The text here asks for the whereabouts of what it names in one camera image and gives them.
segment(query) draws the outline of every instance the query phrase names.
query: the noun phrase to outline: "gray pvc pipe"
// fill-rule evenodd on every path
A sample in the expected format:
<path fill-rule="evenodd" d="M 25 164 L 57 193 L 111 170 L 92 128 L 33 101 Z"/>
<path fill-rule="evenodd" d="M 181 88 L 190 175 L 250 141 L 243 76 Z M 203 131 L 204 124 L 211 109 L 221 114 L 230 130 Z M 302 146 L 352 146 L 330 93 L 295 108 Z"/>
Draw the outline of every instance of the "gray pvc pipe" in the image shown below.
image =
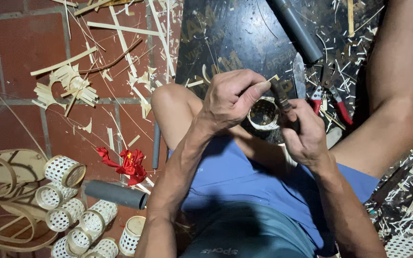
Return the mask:
<path fill-rule="evenodd" d="M 159 151 L 160 151 L 160 128 L 157 124 L 154 126 L 154 145 L 152 145 L 152 168 L 159 167 Z"/>
<path fill-rule="evenodd" d="M 85 195 L 139 210 L 145 208 L 148 198 L 145 192 L 98 180 L 89 182 Z"/>
<path fill-rule="evenodd" d="M 278 10 L 278 14 L 283 19 L 285 26 L 289 28 L 290 33 L 295 37 L 296 43 L 301 47 L 307 61 L 313 64 L 323 57 L 323 54 L 307 31 L 305 24 L 302 23 L 299 14 L 296 13 L 291 2 L 289 2 L 289 0 L 269 1 L 274 3 L 274 7 Z"/>

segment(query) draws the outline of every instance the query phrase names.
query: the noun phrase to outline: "small woven bamboo cylinder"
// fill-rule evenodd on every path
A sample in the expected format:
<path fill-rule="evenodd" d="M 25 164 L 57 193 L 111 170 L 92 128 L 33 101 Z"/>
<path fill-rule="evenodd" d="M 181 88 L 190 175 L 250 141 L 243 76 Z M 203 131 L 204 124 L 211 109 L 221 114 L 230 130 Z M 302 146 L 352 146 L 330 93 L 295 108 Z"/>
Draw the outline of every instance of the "small woven bamboo cylinder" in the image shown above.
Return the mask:
<path fill-rule="evenodd" d="M 36 191 L 36 201 L 44 209 L 51 210 L 77 194 L 77 189 L 62 186 L 57 182 L 50 182 L 39 187 Z"/>
<path fill-rule="evenodd" d="M 116 245 L 116 240 L 106 237 L 101 239 L 85 258 L 115 258 L 118 254 L 119 248 Z"/>
<path fill-rule="evenodd" d="M 116 203 L 100 200 L 80 216 L 79 225 L 88 234 L 100 234 L 117 213 Z"/>
<path fill-rule="evenodd" d="M 64 187 L 77 185 L 85 175 L 85 165 L 66 156 L 57 155 L 44 166 L 45 177 Z"/>
<path fill-rule="evenodd" d="M 268 101 L 268 102 L 272 103 L 275 106 L 275 116 L 273 117 L 272 122 L 270 122 L 269 124 L 259 125 L 259 124 L 256 124 L 255 122 L 253 122 L 251 120 L 251 110 L 252 109 L 250 109 L 248 111 L 248 115 L 246 117 L 248 118 L 251 125 L 259 131 L 272 131 L 272 130 L 280 128 L 280 126 L 277 124 L 277 122 L 278 122 L 278 107 L 275 104 L 275 98 L 273 98 L 273 97 L 261 97 L 258 101 L 260 101 L 260 100 Z"/>
<path fill-rule="evenodd" d="M 77 256 L 71 256 L 71 253 L 66 245 L 66 237 L 60 238 L 57 242 L 55 242 L 54 247 L 50 251 L 50 255 L 54 258 L 75 258 Z"/>
<path fill-rule="evenodd" d="M 133 257 L 135 255 L 136 245 L 140 240 L 141 232 L 145 224 L 146 218 L 142 216 L 133 216 L 125 224 L 125 229 L 122 232 L 119 241 L 119 250 L 126 256 Z"/>
<path fill-rule="evenodd" d="M 73 228 L 66 236 L 67 249 L 71 252 L 71 254 L 80 256 L 90 248 L 93 242 L 95 242 L 100 235 L 101 234 L 92 236 L 77 226 Z"/>
<path fill-rule="evenodd" d="M 55 232 L 63 232 L 72 226 L 84 212 L 85 206 L 79 199 L 73 198 L 61 207 L 50 210 L 45 222 Z"/>

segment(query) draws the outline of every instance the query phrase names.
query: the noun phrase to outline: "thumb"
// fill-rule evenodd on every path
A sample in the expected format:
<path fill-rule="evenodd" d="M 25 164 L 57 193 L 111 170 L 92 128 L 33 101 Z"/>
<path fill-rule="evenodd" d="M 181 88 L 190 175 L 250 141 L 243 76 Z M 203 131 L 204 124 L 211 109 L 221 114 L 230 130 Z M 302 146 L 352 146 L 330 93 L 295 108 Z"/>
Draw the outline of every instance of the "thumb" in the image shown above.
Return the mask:
<path fill-rule="evenodd" d="M 251 107 L 259 100 L 264 92 L 270 89 L 270 82 L 260 82 L 249 87 L 238 99 L 235 104 L 239 110 L 248 112 Z"/>

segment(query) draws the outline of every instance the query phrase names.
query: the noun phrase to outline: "knee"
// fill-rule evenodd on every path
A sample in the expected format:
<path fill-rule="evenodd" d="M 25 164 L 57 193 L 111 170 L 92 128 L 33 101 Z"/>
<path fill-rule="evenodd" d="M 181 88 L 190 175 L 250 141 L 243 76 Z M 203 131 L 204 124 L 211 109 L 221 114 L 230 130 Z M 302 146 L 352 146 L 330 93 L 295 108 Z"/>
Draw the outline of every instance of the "knee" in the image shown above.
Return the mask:
<path fill-rule="evenodd" d="M 405 133 L 413 138 L 413 103 L 397 102 L 392 106 L 393 126 L 405 128 Z"/>
<path fill-rule="evenodd" d="M 164 104 L 171 104 L 176 101 L 178 96 L 177 92 L 182 90 L 184 87 L 178 84 L 167 84 L 157 87 L 151 96 L 151 106 L 152 108 L 157 108 L 157 106 Z"/>

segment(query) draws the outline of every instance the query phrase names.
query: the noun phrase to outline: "leg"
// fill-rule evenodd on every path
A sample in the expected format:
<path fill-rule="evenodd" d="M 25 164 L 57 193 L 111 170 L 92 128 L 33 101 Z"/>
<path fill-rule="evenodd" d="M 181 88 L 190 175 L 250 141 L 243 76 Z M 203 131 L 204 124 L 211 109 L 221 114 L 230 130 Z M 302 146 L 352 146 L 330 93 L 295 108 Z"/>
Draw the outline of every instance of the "leg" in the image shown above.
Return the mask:
<path fill-rule="evenodd" d="M 337 162 L 381 178 L 413 148 L 413 0 L 390 0 L 367 70 L 370 118 L 332 148 Z"/>
<path fill-rule="evenodd" d="M 174 150 L 189 129 L 193 117 L 202 109 L 203 102 L 186 87 L 168 84 L 154 91 L 151 105 L 167 146 Z M 280 146 L 251 135 L 239 125 L 228 131 L 248 158 L 274 174 L 285 172 L 282 168 L 286 165 L 287 156 Z"/>

